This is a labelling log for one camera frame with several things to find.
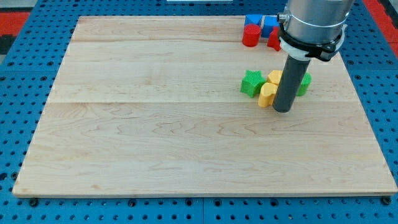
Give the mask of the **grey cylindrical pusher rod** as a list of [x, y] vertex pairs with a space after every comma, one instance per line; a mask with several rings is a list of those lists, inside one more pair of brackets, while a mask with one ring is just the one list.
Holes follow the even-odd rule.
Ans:
[[287, 57], [272, 104], [277, 112], [290, 111], [309, 63], [309, 60], [297, 60], [290, 55]]

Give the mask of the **black and white clamp mount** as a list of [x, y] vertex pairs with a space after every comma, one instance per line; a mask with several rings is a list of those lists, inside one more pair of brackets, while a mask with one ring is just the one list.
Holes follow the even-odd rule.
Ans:
[[311, 58], [317, 58], [329, 62], [343, 45], [346, 28], [347, 25], [343, 25], [338, 36], [326, 44], [309, 44], [292, 37], [285, 31], [284, 25], [280, 24], [278, 31], [280, 47], [296, 60], [309, 61]]

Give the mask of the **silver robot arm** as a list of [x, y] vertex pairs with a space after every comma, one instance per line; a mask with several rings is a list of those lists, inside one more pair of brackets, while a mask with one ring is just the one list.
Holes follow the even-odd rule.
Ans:
[[330, 61], [345, 40], [353, 0], [288, 0], [278, 13], [278, 39], [287, 53], [273, 108], [290, 111], [311, 59]]

